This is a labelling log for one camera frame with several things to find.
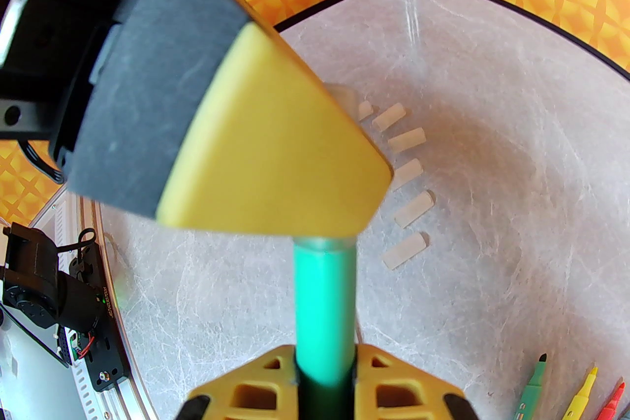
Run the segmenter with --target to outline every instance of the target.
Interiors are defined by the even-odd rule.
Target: black mounting plate
[[[112,295],[107,287],[101,248],[97,243],[88,245],[83,249],[81,264],[77,258],[72,260],[69,274],[75,278],[78,276],[80,280],[102,292],[101,298],[106,305],[106,310],[96,323],[93,330],[94,342],[84,359],[94,390],[97,392],[108,390],[117,382],[128,378],[130,368],[119,328],[113,316],[110,301]],[[79,334],[81,348],[85,348],[88,341],[87,334]],[[101,373],[104,373],[108,379],[104,380]]]

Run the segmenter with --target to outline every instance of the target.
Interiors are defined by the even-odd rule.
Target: black foam pad
[[[196,109],[250,17],[235,0],[124,0],[119,18],[97,62],[69,188],[154,217]]]

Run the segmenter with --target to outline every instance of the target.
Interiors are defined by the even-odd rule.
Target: small translucent block
[[[424,191],[394,213],[394,221],[401,228],[406,228],[423,213],[432,208],[434,204],[435,202],[431,194],[429,194],[428,191]]]
[[[427,242],[420,233],[414,233],[385,252],[382,260],[389,269],[396,269],[419,252],[427,248]]]
[[[419,177],[424,168],[417,159],[412,159],[406,165],[394,170],[394,178],[389,188],[392,191],[401,188],[407,182],[411,182],[414,178]]]
[[[383,132],[396,121],[400,121],[405,114],[407,114],[405,107],[403,107],[400,103],[396,103],[396,105],[392,105],[380,114],[380,116],[376,117],[372,121],[372,125],[374,125],[374,127],[376,127],[380,132]]]
[[[368,118],[372,114],[374,114],[374,108],[372,107],[372,104],[368,100],[365,100],[364,102],[359,103],[358,120],[362,121],[363,119]]]
[[[427,141],[425,130],[422,128],[416,128],[404,132],[403,134],[399,134],[394,138],[388,139],[387,143],[394,154],[399,154],[403,150],[410,149],[416,145],[421,145],[422,143],[425,143],[425,141]]]

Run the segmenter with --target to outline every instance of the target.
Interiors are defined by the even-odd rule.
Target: green rod
[[[351,418],[356,239],[296,238],[293,245],[300,420]]]

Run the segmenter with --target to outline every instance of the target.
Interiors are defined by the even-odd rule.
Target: black border edge
[[[505,1],[505,0],[489,0],[489,1],[499,4],[500,6],[503,6],[505,8],[508,8],[512,12],[516,12],[520,15],[524,15],[525,17],[527,17],[527,19],[531,19],[532,21],[537,22],[541,26],[544,26],[545,28],[550,29],[551,31],[557,33],[558,35],[566,38],[570,42],[573,42],[574,44],[576,44],[576,46],[579,46],[580,48],[589,52],[591,55],[599,59],[604,64],[608,65],[613,71],[616,71],[619,75],[624,77],[626,80],[630,80],[630,72],[628,72],[627,70],[623,69],[623,67],[616,64],[608,56],[603,55],[600,51],[598,51],[593,46],[590,46],[583,40],[578,39],[575,35],[572,35],[571,33],[563,30],[562,28],[560,28],[559,26],[556,26],[552,22],[549,22],[546,19],[543,19],[542,17],[538,17],[534,13],[531,13],[528,10],[525,10],[524,8],[514,5],[513,3],[510,3],[508,1]]]
[[[302,10],[302,12],[298,12],[297,14],[293,14],[291,17],[287,17],[284,21],[280,21],[274,26],[277,32],[283,32],[285,29],[291,28],[297,23],[303,21],[304,19],[308,19],[311,15],[315,15],[322,10],[327,9],[329,6],[333,6],[336,3],[344,0],[322,0],[315,5],[309,6]]]

